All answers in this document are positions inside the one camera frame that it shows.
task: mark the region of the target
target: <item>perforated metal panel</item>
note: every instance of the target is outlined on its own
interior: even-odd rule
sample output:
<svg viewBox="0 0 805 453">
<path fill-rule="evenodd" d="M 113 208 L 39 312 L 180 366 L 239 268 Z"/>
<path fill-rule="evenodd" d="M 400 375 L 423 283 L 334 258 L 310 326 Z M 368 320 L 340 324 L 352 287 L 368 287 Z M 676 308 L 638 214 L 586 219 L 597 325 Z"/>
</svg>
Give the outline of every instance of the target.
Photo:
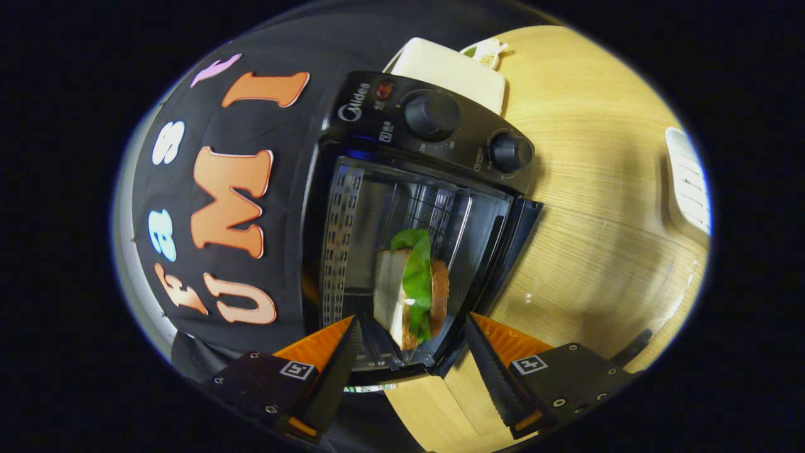
<svg viewBox="0 0 805 453">
<path fill-rule="evenodd" d="M 343 318 L 344 276 L 363 168 L 339 165 L 332 179 L 324 234 L 322 311 L 325 326 Z"/>
</svg>

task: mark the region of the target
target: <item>wooden table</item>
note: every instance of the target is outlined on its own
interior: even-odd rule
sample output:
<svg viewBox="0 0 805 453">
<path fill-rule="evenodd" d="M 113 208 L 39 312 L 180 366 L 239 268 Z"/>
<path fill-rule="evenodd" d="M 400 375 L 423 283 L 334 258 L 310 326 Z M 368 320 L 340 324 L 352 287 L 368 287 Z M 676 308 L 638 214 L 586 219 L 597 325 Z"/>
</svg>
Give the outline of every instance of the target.
<svg viewBox="0 0 805 453">
<path fill-rule="evenodd" d="M 558 346 L 578 341 L 611 357 L 646 327 L 654 337 L 629 365 L 648 367 L 696 300 L 708 246 L 667 213 L 664 132 L 682 129 L 635 71 L 566 28 L 527 27 L 499 67 L 503 116 L 533 141 L 546 203 L 539 233 L 489 316 Z M 442 380 L 386 390 L 427 451 L 495 451 L 514 444 L 465 352 Z"/>
</svg>

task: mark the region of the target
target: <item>black fabric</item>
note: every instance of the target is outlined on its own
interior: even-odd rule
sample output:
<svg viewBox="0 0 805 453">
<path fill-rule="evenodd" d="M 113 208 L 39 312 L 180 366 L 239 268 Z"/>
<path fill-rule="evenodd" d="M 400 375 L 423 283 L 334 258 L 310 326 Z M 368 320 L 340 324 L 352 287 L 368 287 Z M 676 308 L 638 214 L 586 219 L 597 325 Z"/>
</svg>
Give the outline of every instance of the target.
<svg viewBox="0 0 805 453">
<path fill-rule="evenodd" d="M 241 352 L 213 346 L 181 332 L 176 334 L 171 346 L 171 365 L 182 376 L 199 383 L 208 380 L 240 356 Z"/>
<path fill-rule="evenodd" d="M 445 18 L 459 7 L 456 2 L 440 3 L 427 18 L 418 16 L 415 8 L 391 15 L 387 9 L 364 2 L 339 5 L 338 12 L 330 11 L 331 5 L 324 3 L 320 10 L 311 6 L 308 13 L 289 13 L 284 19 L 269 21 L 272 25 L 257 27 L 200 60 L 165 101 L 143 143 L 133 200 L 143 270 L 165 314 L 180 331 L 202 341 L 271 353 L 304 337 L 298 272 L 303 192 L 320 107 L 347 72 L 381 70 L 414 36 L 459 49 L 509 29 L 544 23 L 539 16 L 523 14 L 525 7 L 513 3 L 494 7 L 480 2 L 462 4 L 460 19 L 451 20 L 449 27 Z M 231 68 L 190 87 L 201 69 L 236 53 L 242 57 Z M 248 72 L 260 77 L 297 72 L 311 76 L 297 102 L 287 108 L 272 101 L 240 101 L 221 107 L 229 87 Z M 152 164 L 151 150 L 159 132 L 166 123 L 177 121 L 185 124 L 178 156 L 170 164 Z M 263 210 L 258 219 L 247 223 L 263 229 L 265 254 L 258 260 L 240 249 L 217 244 L 198 249 L 192 243 L 190 217 L 213 201 L 192 177 L 203 146 L 225 154 L 254 155 L 262 149 L 274 153 L 266 195 L 258 199 L 246 196 Z M 173 221 L 177 249 L 173 262 L 157 253 L 148 239 L 148 214 L 162 209 Z M 194 289 L 208 315 L 174 305 L 155 275 L 154 263 Z M 205 272 L 264 291 L 275 302 L 276 320 L 267 326 L 224 320 L 216 308 L 218 300 L 241 308 L 252 308 L 252 302 L 227 294 L 213 297 L 203 281 Z"/>
<path fill-rule="evenodd" d="M 317 111 L 322 98 L 336 88 L 351 68 L 365 64 L 356 57 L 336 58 L 331 52 L 282 47 L 274 50 L 259 42 L 236 41 L 215 51 L 197 68 L 206 68 L 215 60 L 226 60 L 235 53 L 243 56 L 233 67 L 193 88 L 189 84 L 196 71 L 191 71 L 165 102 L 142 146 L 134 177 L 132 209 L 143 271 L 174 325 L 211 344 L 271 353 L 304 337 L 299 272 L 294 270 L 301 267 L 302 196 L 312 151 L 308 132 L 316 119 L 320 124 Z M 290 76 L 298 72 L 311 75 L 299 99 L 289 107 L 251 100 L 221 107 L 229 87 L 248 72 L 257 76 Z M 184 122 L 185 132 L 177 157 L 170 164 L 154 165 L 151 150 L 158 134 L 166 123 L 178 121 Z M 260 198 L 246 195 L 262 209 L 259 218 L 247 223 L 263 230 L 265 251 L 259 259 L 241 249 L 218 244 L 199 249 L 192 242 L 192 214 L 213 202 L 193 179 L 196 156 L 204 146 L 223 154 L 254 155 L 268 149 L 274 155 L 266 195 Z M 172 238 L 177 250 L 173 262 L 160 255 L 149 239 L 148 215 L 163 209 L 171 215 L 173 223 Z M 154 263 L 160 263 L 168 275 L 194 289 L 208 314 L 174 305 L 153 269 Z M 275 321 L 254 325 L 224 320 L 216 308 L 218 300 L 247 309 L 253 308 L 253 302 L 227 294 L 213 297 L 203 280 L 206 272 L 220 280 L 261 289 L 274 301 Z"/>
</svg>

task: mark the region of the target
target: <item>pink letter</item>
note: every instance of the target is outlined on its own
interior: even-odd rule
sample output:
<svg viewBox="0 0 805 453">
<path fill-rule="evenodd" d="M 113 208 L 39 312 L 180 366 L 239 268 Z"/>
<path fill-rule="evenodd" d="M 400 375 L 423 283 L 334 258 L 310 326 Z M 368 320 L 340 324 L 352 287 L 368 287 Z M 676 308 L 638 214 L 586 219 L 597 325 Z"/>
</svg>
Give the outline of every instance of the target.
<svg viewBox="0 0 805 453">
<path fill-rule="evenodd" d="M 235 61 L 240 60 L 242 55 L 242 53 L 238 53 L 221 64 L 218 64 L 220 62 L 220 60 L 218 60 L 211 64 L 208 68 L 202 69 L 201 72 L 196 74 L 196 78 L 193 79 L 193 83 L 190 84 L 190 88 L 196 86 L 198 82 L 203 81 L 204 79 L 209 79 L 210 77 L 215 77 L 218 74 L 223 73 L 225 70 L 229 69 L 229 66 L 235 64 Z"/>
</svg>

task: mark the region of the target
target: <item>oven control knob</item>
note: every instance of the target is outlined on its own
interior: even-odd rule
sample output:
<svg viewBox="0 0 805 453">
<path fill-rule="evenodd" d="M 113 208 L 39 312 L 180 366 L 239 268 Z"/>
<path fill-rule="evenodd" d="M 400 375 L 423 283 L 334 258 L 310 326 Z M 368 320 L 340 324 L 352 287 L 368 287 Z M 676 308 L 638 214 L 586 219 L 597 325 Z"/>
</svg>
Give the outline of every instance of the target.
<svg viewBox="0 0 805 453">
<path fill-rule="evenodd" d="M 508 133 L 498 134 L 492 139 L 490 157 L 495 167 L 504 173 L 511 173 L 528 166 L 534 157 L 534 146 L 525 137 Z"/>
<path fill-rule="evenodd" d="M 406 103 L 405 121 L 420 139 L 439 142 L 458 128 L 461 109 L 447 94 L 419 94 Z"/>
</svg>

